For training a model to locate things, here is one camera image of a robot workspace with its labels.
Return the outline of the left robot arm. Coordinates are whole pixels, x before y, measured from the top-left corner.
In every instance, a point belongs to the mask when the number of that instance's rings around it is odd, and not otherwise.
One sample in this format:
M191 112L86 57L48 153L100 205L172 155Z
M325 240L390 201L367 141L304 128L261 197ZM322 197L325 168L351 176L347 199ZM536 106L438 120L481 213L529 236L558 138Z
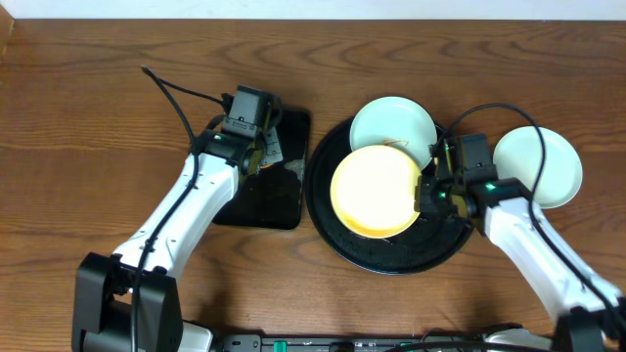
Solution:
M201 237L245 177L281 161L281 120L226 117L192 140L178 179L113 254L89 253L75 280L74 351L207 351L213 334L182 317L178 281Z

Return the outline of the yellow plate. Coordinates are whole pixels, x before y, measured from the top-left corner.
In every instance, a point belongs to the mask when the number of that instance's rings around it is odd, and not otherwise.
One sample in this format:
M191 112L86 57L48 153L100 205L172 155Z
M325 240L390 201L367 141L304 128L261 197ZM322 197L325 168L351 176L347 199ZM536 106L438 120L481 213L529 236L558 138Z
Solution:
M340 223L368 239L387 239L409 229L420 216L416 187L422 172L405 153L389 146L358 149L336 168L330 185Z

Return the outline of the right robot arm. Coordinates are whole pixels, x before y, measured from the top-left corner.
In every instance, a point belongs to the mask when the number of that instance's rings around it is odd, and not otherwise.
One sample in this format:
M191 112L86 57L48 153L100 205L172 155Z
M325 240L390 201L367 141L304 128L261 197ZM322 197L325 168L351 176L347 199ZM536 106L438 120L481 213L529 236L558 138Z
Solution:
M415 208L476 229L515 264L556 321L552 349L625 348L625 296L599 276L544 216L518 179L499 177L483 134L440 139L431 176L418 181Z

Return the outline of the light blue plate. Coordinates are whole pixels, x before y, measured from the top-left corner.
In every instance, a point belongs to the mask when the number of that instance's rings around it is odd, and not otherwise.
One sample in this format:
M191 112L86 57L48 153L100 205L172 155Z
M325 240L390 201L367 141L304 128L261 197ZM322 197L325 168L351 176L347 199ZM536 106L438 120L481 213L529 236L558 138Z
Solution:
M370 101L352 120L349 144L352 151L384 145L407 154L421 170L431 162L430 146L437 141L435 123L418 103L387 96Z
M581 188L583 167L576 150L560 134L540 127L546 160L534 200L545 209L571 201ZM532 126L516 128L496 145L493 162L500 179L516 178L529 191L541 164L542 148Z

